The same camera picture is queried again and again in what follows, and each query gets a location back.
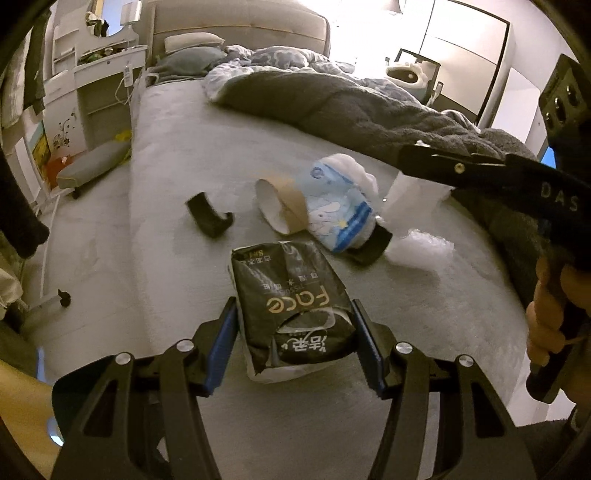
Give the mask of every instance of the toilet paper roll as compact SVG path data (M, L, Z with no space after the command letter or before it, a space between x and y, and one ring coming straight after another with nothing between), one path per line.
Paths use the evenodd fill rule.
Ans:
M293 179L266 177L255 183L259 208L273 230L290 235L308 228L306 199Z

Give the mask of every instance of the gray cushion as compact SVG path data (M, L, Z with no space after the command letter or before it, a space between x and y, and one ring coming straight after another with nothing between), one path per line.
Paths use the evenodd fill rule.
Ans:
M204 77L213 66L225 57L226 53L216 47L184 48L164 57L150 68L150 73L158 74L156 84L171 80L196 79Z
M167 54L174 53L189 47L215 47L221 45L223 38L209 32L189 32L180 35L172 35L164 40L164 49Z
M111 140L82 155L57 174L57 184L62 189L75 189L115 168L131 148L129 140Z

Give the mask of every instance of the floor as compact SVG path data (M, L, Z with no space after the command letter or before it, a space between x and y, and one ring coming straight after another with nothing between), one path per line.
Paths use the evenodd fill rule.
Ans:
M72 304L55 301L27 318L25 336L42 347L47 381L98 358L122 351L151 355L132 272L129 244L129 164L99 179L77 200L60 199L51 231L45 294L68 291ZM43 221L49 223L51 211ZM39 298L44 248L27 262L24 300ZM548 408L525 389L529 361L524 358L508 405L520 426L566 418L572 403L564 394Z

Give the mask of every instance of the logo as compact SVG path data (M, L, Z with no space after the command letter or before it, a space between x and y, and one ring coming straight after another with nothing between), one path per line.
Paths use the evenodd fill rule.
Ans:
M315 179L321 179L324 177L324 171L320 167L314 167L312 168L310 175L312 175Z
M559 203L563 207L568 208L571 212L577 212L579 210L579 197L565 194L563 190L557 191L547 181L542 182L541 197L553 201L554 203Z

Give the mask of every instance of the caster wheel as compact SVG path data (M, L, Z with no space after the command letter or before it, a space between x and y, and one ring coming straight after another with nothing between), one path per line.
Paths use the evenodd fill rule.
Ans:
M69 307L70 303L72 303L72 296L68 292L61 290L58 290L57 294L60 297L60 305L64 308Z

